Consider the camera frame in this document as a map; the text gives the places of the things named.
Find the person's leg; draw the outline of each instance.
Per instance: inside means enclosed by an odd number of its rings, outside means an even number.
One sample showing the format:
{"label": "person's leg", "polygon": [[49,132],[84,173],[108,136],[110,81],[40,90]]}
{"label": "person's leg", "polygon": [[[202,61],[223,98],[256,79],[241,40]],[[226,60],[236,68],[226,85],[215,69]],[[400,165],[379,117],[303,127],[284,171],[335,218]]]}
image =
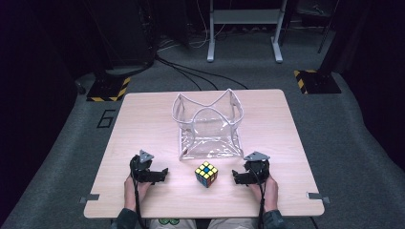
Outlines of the person's leg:
{"label": "person's leg", "polygon": [[197,229],[193,219],[151,219],[150,229]]}
{"label": "person's leg", "polygon": [[256,229],[257,219],[212,219],[208,229]]}

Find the hand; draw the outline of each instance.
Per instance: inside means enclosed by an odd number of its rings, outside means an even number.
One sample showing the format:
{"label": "hand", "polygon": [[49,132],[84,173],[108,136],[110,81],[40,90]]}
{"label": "hand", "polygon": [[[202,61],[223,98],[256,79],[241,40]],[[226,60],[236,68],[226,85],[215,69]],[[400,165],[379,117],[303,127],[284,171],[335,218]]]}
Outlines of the hand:
{"label": "hand", "polygon": [[[260,202],[262,200],[262,193],[260,192],[260,187],[258,184],[249,184],[250,189],[252,190],[256,200]],[[277,201],[278,201],[278,184],[270,175],[266,180],[266,190],[264,183],[262,188],[265,191],[265,212],[277,210]]]}
{"label": "hand", "polygon": [[[139,202],[142,202],[146,196],[146,192],[148,191],[149,186],[151,186],[151,182],[144,182],[138,183],[138,193],[139,193]],[[135,187],[134,181],[132,180],[131,176],[128,176],[124,182],[124,208],[130,209],[132,211],[136,211],[137,204],[135,202]]]}

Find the white metal stand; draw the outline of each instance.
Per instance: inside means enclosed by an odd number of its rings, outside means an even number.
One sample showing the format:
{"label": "white metal stand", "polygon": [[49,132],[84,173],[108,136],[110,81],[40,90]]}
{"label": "white metal stand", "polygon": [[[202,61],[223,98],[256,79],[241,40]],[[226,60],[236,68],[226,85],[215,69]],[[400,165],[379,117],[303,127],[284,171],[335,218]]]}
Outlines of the white metal stand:
{"label": "white metal stand", "polygon": [[277,24],[276,33],[271,37],[271,45],[277,63],[283,63],[283,57],[278,44],[280,30],[283,24],[287,0],[283,0],[280,9],[275,10],[214,10],[214,1],[209,6],[209,48],[206,60],[214,61],[215,24]]}

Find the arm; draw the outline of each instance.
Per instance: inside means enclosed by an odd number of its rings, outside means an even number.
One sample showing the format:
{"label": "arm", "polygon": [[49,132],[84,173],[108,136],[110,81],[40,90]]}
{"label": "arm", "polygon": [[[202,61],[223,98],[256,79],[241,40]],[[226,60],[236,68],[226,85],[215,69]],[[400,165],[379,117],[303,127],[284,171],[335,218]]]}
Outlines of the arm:
{"label": "arm", "polygon": [[[262,199],[262,193],[260,187],[257,184],[250,184],[250,189],[252,190],[256,199],[260,202]],[[277,229],[286,228],[283,217],[277,207],[278,201],[278,184],[269,176],[266,180],[265,189],[265,212],[263,213],[263,221],[265,229]]]}
{"label": "arm", "polygon": [[[150,182],[139,183],[139,202],[142,202],[146,196],[146,192],[151,185]],[[128,176],[124,182],[124,208],[119,213],[117,219],[111,224],[111,229],[133,229],[138,222],[138,215],[136,213],[137,205],[135,198],[134,181],[131,176]]]}

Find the person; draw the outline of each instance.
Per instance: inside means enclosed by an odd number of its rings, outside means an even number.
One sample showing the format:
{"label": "person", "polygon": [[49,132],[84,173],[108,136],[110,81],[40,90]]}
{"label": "person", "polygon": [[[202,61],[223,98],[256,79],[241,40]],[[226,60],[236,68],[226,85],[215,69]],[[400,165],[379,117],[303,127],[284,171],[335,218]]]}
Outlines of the person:
{"label": "person", "polygon": [[[138,184],[139,191],[139,203],[143,201],[146,196],[147,190],[150,187],[150,182],[143,182]],[[262,199],[262,193],[259,185],[248,185],[253,192],[258,202]],[[117,219],[111,224],[111,229],[134,229],[139,224],[138,215],[136,213],[136,197],[134,181],[131,176],[128,176],[124,182],[124,207],[119,213]],[[265,190],[265,204],[263,213],[264,229],[283,229],[286,228],[286,224],[280,211],[277,207],[278,202],[278,184],[269,176],[266,180]],[[171,229],[171,228],[183,228],[183,229],[195,229],[197,228],[196,222],[193,219],[169,219],[166,221],[159,219],[152,219],[150,221],[150,229]],[[254,229],[257,228],[257,219],[212,219],[208,229]]]}

